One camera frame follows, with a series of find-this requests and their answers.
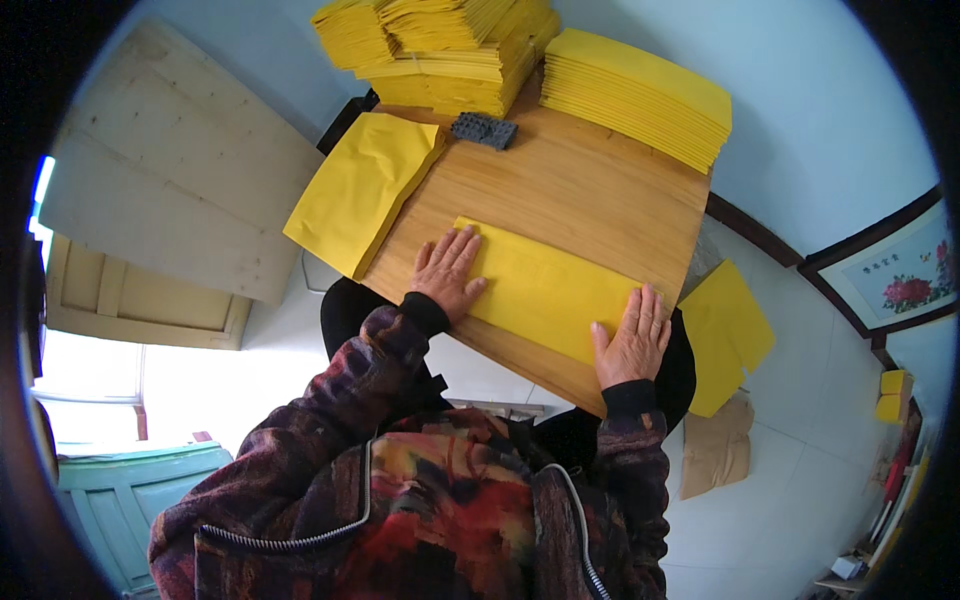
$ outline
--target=wooden table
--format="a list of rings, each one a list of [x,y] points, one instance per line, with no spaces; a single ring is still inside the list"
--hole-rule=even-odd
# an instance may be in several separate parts
[[[454,140],[454,117],[426,108],[376,108],[443,126],[450,146],[400,211],[365,285],[400,302],[420,245],[465,215],[650,281],[663,293],[668,314],[673,310],[709,176],[620,133],[539,106],[540,81],[535,72],[507,116],[519,132],[502,153]],[[472,317],[451,335],[577,406],[606,414],[591,365]]]

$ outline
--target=hand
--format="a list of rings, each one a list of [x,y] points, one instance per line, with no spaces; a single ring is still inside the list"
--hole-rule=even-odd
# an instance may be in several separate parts
[[[660,320],[663,298],[649,283],[634,289],[623,311],[623,320],[613,336],[600,323],[590,326],[593,337],[593,367],[606,390],[618,383],[636,379],[653,380],[670,341],[670,322]]]
[[[487,289],[485,277],[467,283],[482,241],[479,234],[473,234],[473,226],[468,225],[459,232],[452,228],[436,248],[431,242],[424,243],[417,253],[410,291],[429,296],[444,310],[450,324],[460,322]]]

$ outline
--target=person's left hand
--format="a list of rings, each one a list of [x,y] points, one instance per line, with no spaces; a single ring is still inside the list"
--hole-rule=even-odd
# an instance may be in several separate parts
[[[460,322],[487,289],[485,277],[467,283],[482,241],[479,234],[474,235],[473,226],[468,225],[459,232],[455,228],[449,230],[436,248],[432,242],[425,242],[417,253],[410,291],[420,292],[436,302],[450,324]]]

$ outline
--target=teal door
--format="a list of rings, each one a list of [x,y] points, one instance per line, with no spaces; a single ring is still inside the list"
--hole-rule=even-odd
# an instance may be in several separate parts
[[[151,524],[230,460],[216,442],[63,458],[59,487],[64,510],[124,596],[158,597],[147,566]]]

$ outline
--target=stack of yellow paper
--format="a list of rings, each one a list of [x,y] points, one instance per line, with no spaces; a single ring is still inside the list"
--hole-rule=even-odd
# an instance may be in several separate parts
[[[760,366],[776,338],[729,259],[678,306],[697,370],[690,412],[710,418],[743,383],[743,370]]]
[[[732,127],[730,94],[667,60],[567,28],[546,48],[540,103],[706,173]]]
[[[642,283],[467,217],[457,217],[454,227],[467,225],[484,237],[469,276],[490,282],[469,314],[592,365],[590,324],[613,336],[630,291]]]
[[[502,118],[559,30],[560,17],[545,2],[517,0],[477,48],[403,53],[354,74],[369,80],[384,104]]]
[[[380,26],[378,12],[390,0],[337,0],[310,22],[330,61],[338,69],[390,62],[399,45]]]
[[[487,38],[514,0],[392,0],[380,23],[404,52],[468,50]]]
[[[360,280],[444,143],[436,125],[360,114],[307,185],[283,233]]]

